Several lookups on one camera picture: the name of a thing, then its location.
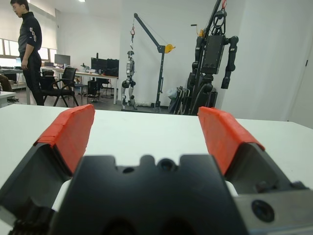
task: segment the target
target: man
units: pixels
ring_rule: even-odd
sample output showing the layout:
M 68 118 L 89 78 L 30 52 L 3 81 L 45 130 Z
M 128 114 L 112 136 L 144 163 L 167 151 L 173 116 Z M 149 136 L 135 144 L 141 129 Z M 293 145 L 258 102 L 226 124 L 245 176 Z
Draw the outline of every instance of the man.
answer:
M 34 14 L 29 11 L 27 0 L 11 0 L 10 4 L 15 14 L 19 18 L 23 18 L 19 37 L 19 52 L 27 86 L 32 91 L 37 105 L 44 105 L 44 98 L 39 85 L 42 63 L 38 53 L 42 44 L 40 25 Z

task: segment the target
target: yellow pulley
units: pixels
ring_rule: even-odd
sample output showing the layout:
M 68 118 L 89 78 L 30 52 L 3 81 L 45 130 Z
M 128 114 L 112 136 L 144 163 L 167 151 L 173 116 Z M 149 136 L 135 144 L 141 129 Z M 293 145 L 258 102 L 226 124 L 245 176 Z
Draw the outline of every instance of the yellow pulley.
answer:
M 172 44 L 166 45 L 165 46 L 165 54 L 170 53 L 174 48 L 176 48 L 176 47 L 174 47 Z

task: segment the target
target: window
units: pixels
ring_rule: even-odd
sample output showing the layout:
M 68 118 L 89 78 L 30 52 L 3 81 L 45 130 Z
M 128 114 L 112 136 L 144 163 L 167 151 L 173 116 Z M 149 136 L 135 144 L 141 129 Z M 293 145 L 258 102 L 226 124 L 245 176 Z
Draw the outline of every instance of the window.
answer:
M 49 60 L 48 48 L 42 47 L 38 53 L 40 54 L 42 60 Z
M 42 61 L 51 61 L 54 63 L 54 55 L 57 53 L 55 49 L 42 47 L 38 53 Z M 14 59 L 20 56 L 19 43 L 0 38 L 0 58 Z
M 3 43 L 1 39 L 0 39 L 0 55 L 3 55 Z
M 9 41 L 9 43 L 10 43 L 10 52 L 11 52 L 10 55 L 20 56 L 19 44 L 17 42 L 13 42 L 13 41 Z
M 54 63 L 54 56 L 57 53 L 57 50 L 50 49 L 50 62 Z

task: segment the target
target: screw hole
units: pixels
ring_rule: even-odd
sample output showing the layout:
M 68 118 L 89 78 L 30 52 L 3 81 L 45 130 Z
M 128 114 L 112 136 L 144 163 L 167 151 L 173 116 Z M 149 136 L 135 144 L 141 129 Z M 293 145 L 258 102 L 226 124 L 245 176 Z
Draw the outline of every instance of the screw hole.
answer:
M 158 163 L 158 167 L 162 171 L 175 171 L 176 165 L 175 163 L 170 159 L 163 159 Z
M 252 210 L 255 216 L 264 222 L 270 223 L 275 219 L 273 208 L 264 201 L 255 200 L 252 202 Z
M 124 174 L 128 174 L 128 173 L 132 173 L 133 171 L 135 171 L 134 168 L 128 167 L 128 168 L 126 168 L 126 169 L 123 170 L 123 173 L 124 173 Z

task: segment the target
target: white table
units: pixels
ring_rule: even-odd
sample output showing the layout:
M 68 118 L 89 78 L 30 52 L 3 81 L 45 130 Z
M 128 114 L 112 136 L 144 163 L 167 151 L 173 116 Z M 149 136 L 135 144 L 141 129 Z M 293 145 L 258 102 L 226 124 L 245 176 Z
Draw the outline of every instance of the white table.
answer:
M 51 70 L 56 73 L 56 77 L 62 78 L 62 74 L 64 73 L 64 69 L 57 69 L 54 67 L 41 67 L 41 72 L 42 70 Z M 116 104 L 116 97 L 117 97 L 117 81 L 118 77 L 113 77 L 113 76 L 106 76 L 106 75 L 100 75 L 96 73 L 89 73 L 89 72 L 79 72 L 77 71 L 75 76 L 80 76 L 82 78 L 86 77 L 87 79 L 91 80 L 92 77 L 94 78 L 102 78 L 102 79 L 110 79 L 111 81 L 113 80 L 113 86 L 114 86 L 114 100 L 113 103 Z
M 0 93 L 0 108 L 3 108 L 5 106 L 8 105 L 8 101 L 7 99 L 9 97 L 14 97 L 15 96 L 15 92 L 4 92 L 4 91 L 1 91 Z
M 0 109 L 3 123 L 15 124 L 1 127 L 5 135 L 0 135 L 0 187 L 63 110 L 65 108 L 26 105 Z M 291 181 L 300 180 L 313 188 L 312 129 L 292 122 L 238 121 L 266 147 Z M 170 158 L 178 164 L 183 154 L 207 153 L 198 117 L 97 110 L 85 155 L 113 155 L 117 165 L 139 165 L 141 156 L 146 154 L 154 156 L 156 162 Z M 59 209 L 68 185 L 66 182 L 62 186 L 53 206 L 55 210 Z M 9 229 L 0 221 L 0 234 Z

